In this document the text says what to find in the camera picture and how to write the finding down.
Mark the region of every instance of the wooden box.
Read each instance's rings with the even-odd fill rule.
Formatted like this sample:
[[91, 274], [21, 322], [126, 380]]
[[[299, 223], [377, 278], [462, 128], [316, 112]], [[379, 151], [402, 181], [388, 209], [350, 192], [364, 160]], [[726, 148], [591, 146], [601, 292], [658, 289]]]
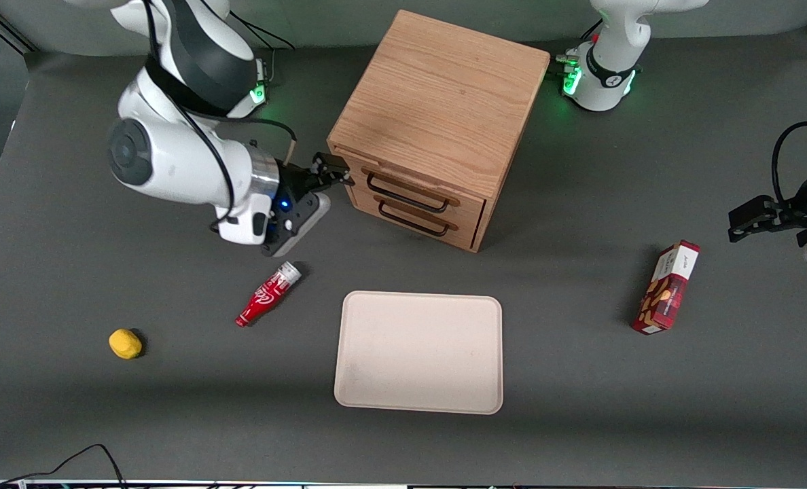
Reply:
[[352, 204], [478, 251], [549, 61], [400, 10], [328, 136]]

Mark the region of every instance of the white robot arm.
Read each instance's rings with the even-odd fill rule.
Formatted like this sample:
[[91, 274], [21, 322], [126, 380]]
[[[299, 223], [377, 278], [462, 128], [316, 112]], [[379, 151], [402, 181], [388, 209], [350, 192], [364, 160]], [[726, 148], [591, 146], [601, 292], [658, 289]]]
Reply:
[[775, 143], [772, 152], [772, 186], [775, 198], [760, 195], [752, 198], [733, 211], [730, 211], [730, 242], [738, 242], [755, 233], [781, 232], [791, 229], [801, 229], [795, 238], [802, 248], [802, 254], [807, 261], [807, 180], [799, 188], [799, 192], [785, 199], [778, 184], [777, 162], [781, 146], [785, 139], [794, 130], [807, 127], [807, 121], [796, 123], [783, 131]]
[[212, 204], [227, 241], [286, 253], [329, 208], [320, 193], [348, 182], [339, 159], [317, 153], [310, 170], [277, 162], [257, 145], [216, 134], [219, 121], [250, 122], [264, 101], [264, 70], [224, 18], [229, 0], [66, 0], [109, 8], [151, 38], [145, 67], [123, 92], [109, 163], [123, 185], [156, 198]]
[[564, 95], [589, 111], [608, 111], [630, 91], [636, 62], [651, 40], [645, 16], [698, 9], [709, 0], [590, 0], [603, 18], [596, 43], [586, 40], [568, 50], [575, 67], [564, 81]]

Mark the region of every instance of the drawer handle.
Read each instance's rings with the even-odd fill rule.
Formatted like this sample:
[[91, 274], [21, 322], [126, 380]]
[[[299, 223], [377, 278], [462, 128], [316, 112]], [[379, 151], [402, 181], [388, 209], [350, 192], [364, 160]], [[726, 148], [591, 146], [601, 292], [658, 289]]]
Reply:
[[403, 217], [398, 217], [395, 216], [394, 214], [388, 214], [386, 213], [386, 211], [382, 209], [383, 207], [385, 207], [385, 201], [380, 200], [379, 213], [382, 214], [382, 216], [388, 217], [388, 219], [395, 221], [395, 223], [401, 223], [402, 225], [412, 227], [412, 229], [418, 230], [420, 232], [425, 232], [428, 233], [429, 235], [437, 236], [437, 238], [443, 238], [443, 236], [445, 236], [446, 233], [449, 232], [449, 225], [443, 226], [443, 231], [434, 231], [432, 229], [426, 228], [425, 226], [417, 225], [416, 223], [410, 223], [410, 221], [404, 219]]
[[385, 195], [385, 197], [388, 197], [388, 198], [394, 198], [395, 200], [399, 200], [399, 201], [403, 202], [404, 204], [412, 205], [413, 207], [421, 209], [422, 211], [428, 211], [428, 213], [440, 214], [440, 213], [443, 213], [443, 211], [446, 210], [446, 207], [449, 207], [449, 199], [447, 199], [447, 198], [443, 199], [443, 205], [441, 205], [439, 207], [431, 207], [428, 204], [422, 204], [421, 202], [419, 202], [417, 200], [413, 200], [411, 198], [404, 197], [403, 195], [397, 194], [395, 192], [387, 191], [387, 189], [381, 189], [378, 186], [373, 185], [373, 177], [374, 176], [375, 175], [373, 173], [370, 173], [370, 175], [367, 176], [367, 188], [371, 189], [373, 192], [376, 192], [376, 193], [378, 193], [380, 195]]

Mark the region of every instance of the gray tabletop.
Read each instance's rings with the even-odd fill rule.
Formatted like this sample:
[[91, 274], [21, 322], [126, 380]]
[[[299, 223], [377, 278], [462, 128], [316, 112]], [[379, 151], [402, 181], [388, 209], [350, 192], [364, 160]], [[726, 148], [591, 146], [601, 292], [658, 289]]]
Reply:
[[[546, 47], [558, 50], [569, 43]], [[318, 149], [371, 49], [279, 52], [264, 117]], [[807, 264], [792, 233], [726, 238], [807, 120], [807, 30], [658, 40], [615, 111], [546, 82], [481, 253], [363, 213], [342, 188], [289, 259], [308, 276], [250, 329], [281, 263], [148, 198], [105, 159], [137, 58], [31, 59], [0, 164], [0, 477], [90, 443], [131, 479], [807, 487]], [[238, 127], [280, 155], [285, 133]], [[807, 177], [786, 144], [785, 193]], [[629, 324], [656, 251], [702, 245], [676, 327]], [[505, 403], [490, 417], [344, 408], [332, 395], [354, 290], [496, 297]], [[149, 338], [125, 362], [117, 328]], [[63, 477], [109, 479], [99, 455]]]

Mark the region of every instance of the beige plastic tray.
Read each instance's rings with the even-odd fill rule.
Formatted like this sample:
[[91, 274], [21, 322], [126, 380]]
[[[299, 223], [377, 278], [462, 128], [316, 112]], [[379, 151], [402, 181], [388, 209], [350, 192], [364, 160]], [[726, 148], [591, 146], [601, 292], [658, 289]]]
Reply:
[[500, 303], [477, 296], [348, 294], [334, 397], [348, 408], [494, 414], [503, 405]]

